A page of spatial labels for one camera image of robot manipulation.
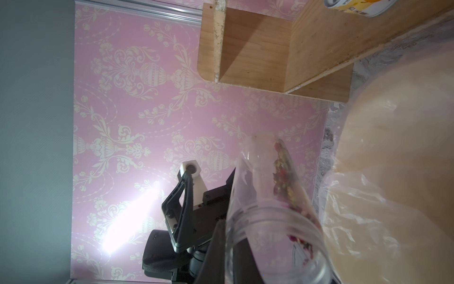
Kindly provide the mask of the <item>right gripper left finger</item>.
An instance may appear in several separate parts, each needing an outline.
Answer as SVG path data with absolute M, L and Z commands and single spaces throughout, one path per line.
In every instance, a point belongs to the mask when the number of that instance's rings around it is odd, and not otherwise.
M 225 283 L 226 221 L 220 220 L 214 230 L 202 267 L 195 284 Z

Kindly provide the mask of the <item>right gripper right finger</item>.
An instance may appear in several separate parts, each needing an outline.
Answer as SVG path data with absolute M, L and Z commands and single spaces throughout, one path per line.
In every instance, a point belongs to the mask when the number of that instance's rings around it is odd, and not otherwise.
M 235 283 L 264 284 L 247 239 L 235 245 Z

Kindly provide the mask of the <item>clear jar flower tea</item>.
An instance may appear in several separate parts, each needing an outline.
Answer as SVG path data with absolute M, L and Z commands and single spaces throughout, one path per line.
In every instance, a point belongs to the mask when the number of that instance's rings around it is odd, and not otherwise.
M 329 284 L 323 230 L 285 143 L 248 137 L 236 160 L 226 222 L 225 281 L 235 283 L 235 245 L 247 239 L 265 284 Z

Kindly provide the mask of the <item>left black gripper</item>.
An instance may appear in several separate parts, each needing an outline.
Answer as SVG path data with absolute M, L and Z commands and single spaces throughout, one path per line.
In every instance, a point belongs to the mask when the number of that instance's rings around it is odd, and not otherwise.
M 145 276 L 194 284 L 217 222 L 227 216 L 234 174 L 223 186 L 206 191 L 203 204 L 193 209 L 193 178 L 185 172 L 162 203 L 166 230 L 153 230 L 145 245 Z

